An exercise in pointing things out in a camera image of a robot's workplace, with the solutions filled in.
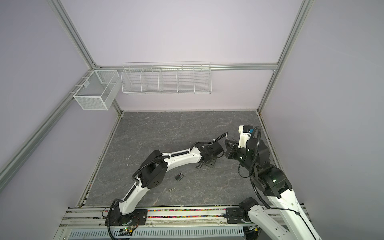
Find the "small black padlock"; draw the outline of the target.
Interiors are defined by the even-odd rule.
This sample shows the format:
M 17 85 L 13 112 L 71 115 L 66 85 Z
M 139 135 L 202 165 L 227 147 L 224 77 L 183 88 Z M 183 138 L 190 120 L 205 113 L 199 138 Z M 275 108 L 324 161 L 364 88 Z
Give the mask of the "small black padlock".
M 180 174 L 178 174 L 178 175 L 175 176 L 175 180 L 176 180 L 177 182 L 179 182 L 183 177 L 184 177 L 184 174 L 183 174 L 183 173 L 180 173 Z

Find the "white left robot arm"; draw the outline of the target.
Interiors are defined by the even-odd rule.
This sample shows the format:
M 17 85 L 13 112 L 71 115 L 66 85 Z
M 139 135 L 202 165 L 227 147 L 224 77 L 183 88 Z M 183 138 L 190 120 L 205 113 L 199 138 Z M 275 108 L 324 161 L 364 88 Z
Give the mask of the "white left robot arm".
M 175 168 L 197 164 L 199 169 L 224 155 L 219 140 L 228 134 L 223 133 L 210 142 L 196 142 L 190 148 L 173 153 L 153 151 L 133 173 L 133 186 L 122 199 L 114 199 L 106 216 L 106 226 L 121 226 L 123 220 L 130 220 L 134 210 L 145 194 L 159 186 L 167 172 Z

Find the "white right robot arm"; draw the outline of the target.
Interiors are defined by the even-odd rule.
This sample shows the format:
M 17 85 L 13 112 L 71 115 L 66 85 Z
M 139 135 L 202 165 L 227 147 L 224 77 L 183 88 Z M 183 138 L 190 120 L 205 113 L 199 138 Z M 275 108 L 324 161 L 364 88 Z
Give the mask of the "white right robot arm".
M 247 178 L 258 199 L 248 198 L 240 205 L 247 220 L 256 224 L 271 239 L 319 240 L 303 208 L 299 204 L 286 174 L 271 164 L 270 150 L 261 139 L 259 127 L 239 126 L 238 141 L 225 140 L 225 156 L 237 160 L 248 170 Z

